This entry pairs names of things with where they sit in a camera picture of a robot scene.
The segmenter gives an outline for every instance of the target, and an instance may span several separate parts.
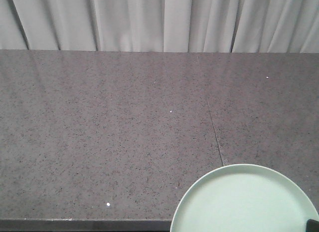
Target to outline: plate rim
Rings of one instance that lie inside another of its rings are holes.
[[[265,169],[265,170],[268,170],[268,171],[271,171],[271,172],[274,172],[275,174],[285,178],[286,180],[288,180],[290,183],[292,183],[293,186],[295,186],[308,200],[308,202],[312,205],[312,208],[313,210],[317,213],[317,220],[319,220],[319,213],[317,211],[317,209],[315,208],[314,204],[312,203],[312,201],[309,199],[309,197],[307,196],[307,194],[295,183],[293,182],[291,179],[289,179],[287,176],[281,174],[280,172],[278,171],[275,171],[271,168],[268,168],[268,167],[265,167],[265,166],[260,166],[260,165],[255,165],[255,164],[232,164],[232,165],[227,165],[227,166],[222,166],[222,167],[219,167],[219,168],[216,168],[210,172],[207,172],[205,175],[201,176],[199,179],[197,179],[189,188],[188,190],[185,192],[185,194],[183,195],[183,197],[181,198],[180,202],[178,203],[178,206],[176,207],[176,210],[174,212],[174,216],[173,216],[173,219],[171,221],[171,224],[170,224],[170,228],[169,228],[169,231],[171,232],[172,231],[172,227],[173,227],[173,224],[174,224],[174,220],[176,218],[176,214],[177,214],[177,211],[180,207],[180,205],[182,204],[183,200],[185,199],[185,197],[190,193],[190,191],[192,190],[192,188],[194,188],[202,179],[204,179],[205,177],[209,176],[210,174],[216,172],[216,171],[219,171],[219,170],[224,170],[225,168],[229,168],[229,167],[258,167],[258,168],[262,168],[262,169]]]

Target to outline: ceramic plate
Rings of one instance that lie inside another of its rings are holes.
[[[272,169],[225,166],[196,181],[181,199],[171,232],[305,232],[319,215],[307,195]]]

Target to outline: curtain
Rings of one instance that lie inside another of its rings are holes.
[[[319,0],[0,0],[0,49],[319,52]]]

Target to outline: mint green plate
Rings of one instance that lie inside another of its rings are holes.
[[[272,169],[225,166],[196,181],[181,199],[171,232],[305,232],[319,215],[307,195]]]

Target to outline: gray granite countertop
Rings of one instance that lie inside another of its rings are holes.
[[[170,220],[234,163],[283,173],[318,208],[318,68],[318,54],[1,50],[0,218]]]

